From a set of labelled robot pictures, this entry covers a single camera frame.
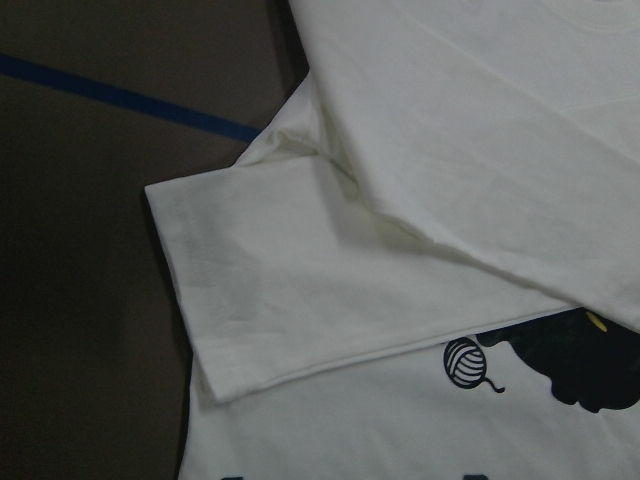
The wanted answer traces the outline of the cream long-sleeve cat shirt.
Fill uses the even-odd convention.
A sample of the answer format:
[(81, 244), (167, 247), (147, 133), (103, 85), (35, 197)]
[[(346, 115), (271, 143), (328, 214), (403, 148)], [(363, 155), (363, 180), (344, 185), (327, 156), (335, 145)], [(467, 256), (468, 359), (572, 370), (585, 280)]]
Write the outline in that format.
[(145, 194), (182, 479), (639, 475), (639, 5), (294, 1), (308, 76)]

